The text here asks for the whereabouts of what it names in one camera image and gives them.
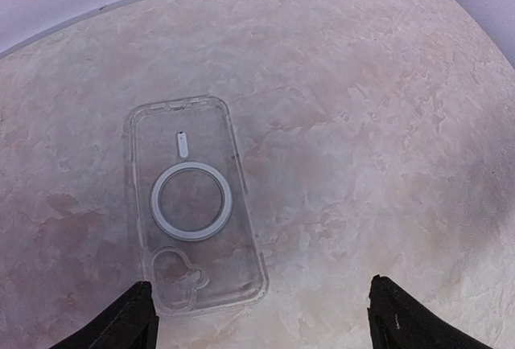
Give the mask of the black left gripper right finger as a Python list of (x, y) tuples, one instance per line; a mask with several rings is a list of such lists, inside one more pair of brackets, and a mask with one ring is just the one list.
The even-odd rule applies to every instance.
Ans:
[(369, 300), (367, 311), (374, 349), (489, 349), (433, 314), (386, 276), (373, 277)]

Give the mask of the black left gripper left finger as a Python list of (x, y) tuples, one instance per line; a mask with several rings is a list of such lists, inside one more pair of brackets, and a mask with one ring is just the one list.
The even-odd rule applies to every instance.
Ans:
[(86, 326), (52, 347), (153, 349), (158, 329), (152, 285), (138, 281)]

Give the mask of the clear magsafe phone case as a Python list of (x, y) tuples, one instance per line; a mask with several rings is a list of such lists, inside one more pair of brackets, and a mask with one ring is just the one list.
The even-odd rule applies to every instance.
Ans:
[(124, 135), (128, 216), (157, 311), (173, 318), (260, 301), (269, 278), (225, 102), (140, 105)]

